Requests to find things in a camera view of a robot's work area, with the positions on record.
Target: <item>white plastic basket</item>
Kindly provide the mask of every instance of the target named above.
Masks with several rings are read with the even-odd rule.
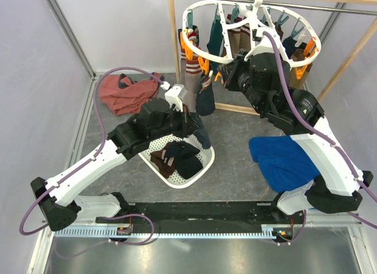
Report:
[[[203,169],[201,169],[193,177],[187,180],[182,178],[177,171],[174,171],[174,173],[169,178],[165,179],[164,176],[162,176],[158,171],[157,166],[151,162],[151,153],[163,149],[168,142],[174,140],[181,141],[182,138],[175,137],[172,134],[170,134],[169,136],[165,136],[159,138],[158,140],[154,140],[150,143],[149,149],[143,151],[142,153],[139,153],[139,156],[148,164],[149,167],[151,167],[153,172],[155,172],[168,186],[173,187],[175,189],[183,189],[195,183],[209,169],[209,167],[211,167],[214,161],[214,150],[213,147],[210,147],[209,149],[203,149],[201,144],[193,134],[190,135],[188,138],[184,138],[184,141],[192,144],[200,150],[199,154],[197,154],[196,157],[202,163]]]

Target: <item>concrete floor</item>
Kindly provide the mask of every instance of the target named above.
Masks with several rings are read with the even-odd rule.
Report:
[[[143,75],[130,75],[142,80]],[[175,74],[165,74],[170,84]],[[213,84],[216,102],[250,106],[241,93],[227,91],[219,83]],[[101,102],[98,103],[106,131],[125,122],[130,115],[114,116]],[[280,136],[282,132],[257,116],[216,110],[202,118],[208,131],[216,158],[206,174],[185,189],[166,185],[139,158],[118,166],[87,187],[82,194],[121,192],[129,202],[216,201],[216,200],[272,200],[276,193],[269,188],[259,167],[253,162],[248,142],[256,136]],[[92,109],[85,136],[82,156],[87,155],[101,141],[100,126]]]

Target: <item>towel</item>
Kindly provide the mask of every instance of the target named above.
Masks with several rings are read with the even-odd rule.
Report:
[[[289,136],[254,137],[249,147],[271,189],[278,193],[294,190],[320,175],[309,156]]]
[[[153,73],[163,80],[159,73]],[[100,100],[116,115],[139,113],[141,106],[158,93],[158,82],[150,78],[135,82],[126,75],[109,75],[100,88]]]

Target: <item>metallic table surface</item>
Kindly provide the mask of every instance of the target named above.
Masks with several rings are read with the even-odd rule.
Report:
[[[103,239],[55,238],[62,255]],[[159,239],[145,246],[105,244],[75,258],[50,254],[49,274],[358,274],[346,229],[306,228],[291,246],[253,239]]]

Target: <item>white wall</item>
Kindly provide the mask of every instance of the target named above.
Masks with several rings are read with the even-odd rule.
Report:
[[[0,18],[0,269],[24,274],[37,238],[18,233],[30,182],[65,167],[90,78],[44,0],[0,0]]]
[[[183,11],[198,0],[175,0],[177,27]],[[332,2],[267,0],[291,4],[334,6]],[[95,71],[136,66],[148,71],[174,72],[174,55],[167,0],[58,0]],[[200,46],[206,49],[215,8],[196,9]],[[329,13],[295,10],[320,33]],[[284,25],[290,34],[294,25]]]
[[[347,8],[377,11],[375,6],[348,5]],[[318,95],[368,26],[372,16],[342,14],[310,72],[308,86]],[[375,176],[371,189],[377,194],[377,34],[322,102],[325,115],[337,139],[355,164]],[[377,224],[377,204],[364,192],[359,213]],[[365,226],[368,245],[377,266],[377,230]]]

